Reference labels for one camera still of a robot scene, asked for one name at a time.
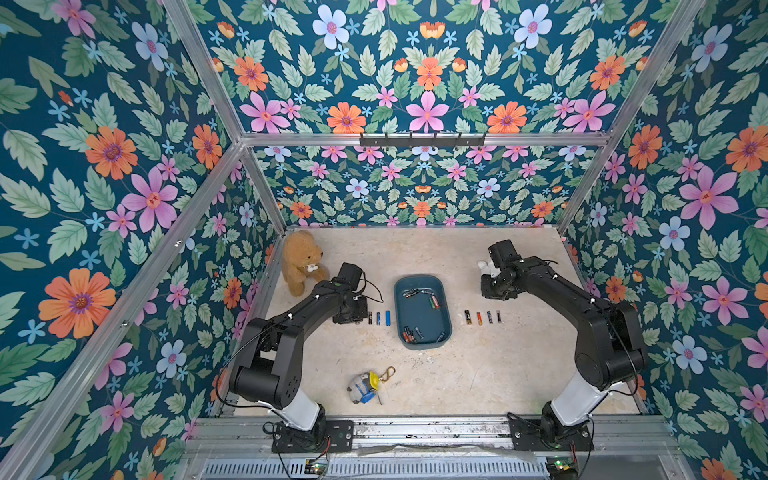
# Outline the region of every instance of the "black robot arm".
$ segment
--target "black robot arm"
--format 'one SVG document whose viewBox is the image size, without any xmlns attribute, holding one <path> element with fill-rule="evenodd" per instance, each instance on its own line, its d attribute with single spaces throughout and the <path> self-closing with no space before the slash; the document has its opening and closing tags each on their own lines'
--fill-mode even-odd
<svg viewBox="0 0 768 480">
<path fill-rule="evenodd" d="M 254 318 L 243 333 L 243 348 L 233 361 L 230 391 L 251 402 L 284 409 L 301 383 L 304 341 L 326 319 L 350 323 L 368 315 L 367 299 L 355 292 L 362 276 L 357 265 L 344 263 L 339 275 L 315 285 L 312 293 L 285 313 L 269 320 Z M 261 352 L 276 350 L 275 360 Z"/>
</svg>

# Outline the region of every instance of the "green leaf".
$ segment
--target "green leaf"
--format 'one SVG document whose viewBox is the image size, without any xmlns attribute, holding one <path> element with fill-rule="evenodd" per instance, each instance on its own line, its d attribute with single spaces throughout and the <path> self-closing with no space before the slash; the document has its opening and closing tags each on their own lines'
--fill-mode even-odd
<svg viewBox="0 0 768 480">
<path fill-rule="evenodd" d="M 34 135 L 20 130 L 7 130 L 2 137 L 2 145 L 8 149 L 19 167 L 28 169 L 38 180 L 43 179 L 48 160 L 45 158 L 45 150 Z"/>
<path fill-rule="evenodd" d="M 52 232 L 53 235 L 48 238 L 48 244 L 51 245 L 48 259 L 51 263 L 64 255 L 71 256 L 88 239 L 88 229 L 82 223 L 74 220 L 62 220 Z"/>
<path fill-rule="evenodd" d="M 17 85 L 13 78 L 3 78 L 0 80 L 0 112 L 17 114 L 19 110 L 27 110 L 37 94 L 37 88 Z"/>
</svg>

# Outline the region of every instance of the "floral wallpaper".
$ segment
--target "floral wallpaper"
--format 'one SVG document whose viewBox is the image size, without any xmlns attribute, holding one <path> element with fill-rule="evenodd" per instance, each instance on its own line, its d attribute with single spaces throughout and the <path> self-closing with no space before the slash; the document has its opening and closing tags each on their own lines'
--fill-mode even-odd
<svg viewBox="0 0 768 480">
<path fill-rule="evenodd" d="M 604 130 L 677 5 L 203 3 L 193 15 L 244 125 L 346 134 Z"/>
<path fill-rule="evenodd" d="M 0 59 L 4 455 L 229 141 L 154 0 L 5 2 Z M 38 478 L 172 477 L 268 256 L 244 175 L 237 165 Z"/>
<path fill-rule="evenodd" d="M 640 394 L 700 478 L 764 478 L 768 12 L 702 12 L 568 236 L 588 289 L 641 313 Z"/>
</svg>

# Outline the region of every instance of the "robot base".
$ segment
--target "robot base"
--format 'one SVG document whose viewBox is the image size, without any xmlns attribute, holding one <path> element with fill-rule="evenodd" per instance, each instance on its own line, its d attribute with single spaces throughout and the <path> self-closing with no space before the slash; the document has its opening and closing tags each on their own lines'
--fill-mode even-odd
<svg viewBox="0 0 768 480">
<path fill-rule="evenodd" d="M 355 422 L 351 420 L 326 421 L 326 410 L 320 406 L 320 413 L 314 427 L 308 432 L 286 427 L 283 422 L 274 426 L 272 453 L 317 453 L 325 450 L 330 438 L 328 452 L 351 452 L 355 435 Z"/>
</svg>

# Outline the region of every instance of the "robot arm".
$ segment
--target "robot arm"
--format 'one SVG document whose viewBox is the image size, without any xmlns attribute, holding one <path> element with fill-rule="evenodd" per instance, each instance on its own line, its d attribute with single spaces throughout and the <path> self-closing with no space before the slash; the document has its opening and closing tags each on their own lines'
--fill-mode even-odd
<svg viewBox="0 0 768 480">
<path fill-rule="evenodd" d="M 556 442 L 571 427 L 586 422 L 608 391 L 633 379 L 649 363 L 637 311 L 627 302 L 613 304 L 588 294 L 538 257 L 522 258 L 509 240 L 491 245 L 488 251 L 501 272 L 495 278 L 481 277 L 485 298 L 507 300 L 532 293 L 577 330 L 577 373 L 563 393 L 544 407 L 541 421 L 542 435 Z"/>
</svg>

